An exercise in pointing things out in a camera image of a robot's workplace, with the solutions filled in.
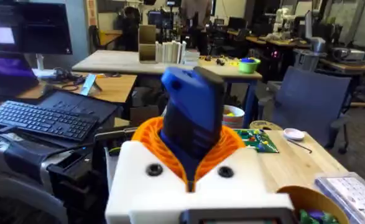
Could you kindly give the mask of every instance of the purple laptop screen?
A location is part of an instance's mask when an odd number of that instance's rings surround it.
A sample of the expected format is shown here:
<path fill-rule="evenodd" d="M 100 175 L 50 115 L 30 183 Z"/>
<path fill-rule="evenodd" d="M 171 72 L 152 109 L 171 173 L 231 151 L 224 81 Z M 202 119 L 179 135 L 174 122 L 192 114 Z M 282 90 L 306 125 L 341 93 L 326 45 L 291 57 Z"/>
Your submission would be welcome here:
<path fill-rule="evenodd" d="M 0 58 L 0 78 L 35 78 L 26 61 L 20 58 Z"/>

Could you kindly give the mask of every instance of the person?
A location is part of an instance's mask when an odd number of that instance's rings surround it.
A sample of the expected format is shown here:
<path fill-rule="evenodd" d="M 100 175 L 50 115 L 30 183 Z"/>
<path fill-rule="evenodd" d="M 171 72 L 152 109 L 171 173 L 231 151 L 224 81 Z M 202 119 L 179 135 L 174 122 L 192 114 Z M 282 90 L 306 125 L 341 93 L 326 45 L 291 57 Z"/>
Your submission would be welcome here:
<path fill-rule="evenodd" d="M 197 47 L 200 55 L 207 55 L 206 24 L 210 21 L 211 0 L 182 0 L 182 25 L 188 29 L 192 47 Z"/>

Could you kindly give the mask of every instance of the keyboard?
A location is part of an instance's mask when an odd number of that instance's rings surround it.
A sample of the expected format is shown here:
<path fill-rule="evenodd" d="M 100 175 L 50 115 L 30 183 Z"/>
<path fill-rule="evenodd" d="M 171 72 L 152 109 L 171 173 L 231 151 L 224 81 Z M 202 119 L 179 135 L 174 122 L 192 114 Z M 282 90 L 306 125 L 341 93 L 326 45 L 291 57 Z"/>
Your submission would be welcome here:
<path fill-rule="evenodd" d="M 7 101 L 0 106 L 0 125 L 82 141 L 98 118 L 82 113 Z"/>

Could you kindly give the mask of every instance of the monitor stand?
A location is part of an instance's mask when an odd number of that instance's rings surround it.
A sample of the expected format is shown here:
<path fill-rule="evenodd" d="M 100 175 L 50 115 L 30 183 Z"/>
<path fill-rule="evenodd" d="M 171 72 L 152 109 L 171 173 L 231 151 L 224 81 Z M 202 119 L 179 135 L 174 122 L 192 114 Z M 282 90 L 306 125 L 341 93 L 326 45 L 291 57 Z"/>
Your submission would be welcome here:
<path fill-rule="evenodd" d="M 54 69 L 44 69 L 44 56 L 42 54 L 36 54 L 37 68 L 33 68 L 33 73 L 37 78 L 51 78 L 55 76 Z"/>

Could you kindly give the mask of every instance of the circuit board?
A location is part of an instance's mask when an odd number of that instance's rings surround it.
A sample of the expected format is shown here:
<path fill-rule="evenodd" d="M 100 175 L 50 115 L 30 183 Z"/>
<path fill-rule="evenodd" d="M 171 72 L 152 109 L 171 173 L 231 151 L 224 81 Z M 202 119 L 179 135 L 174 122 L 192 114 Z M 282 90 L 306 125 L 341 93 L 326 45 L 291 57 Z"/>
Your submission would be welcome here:
<path fill-rule="evenodd" d="M 279 153 L 267 133 L 261 129 L 234 129 L 246 146 L 255 147 L 257 152 Z"/>

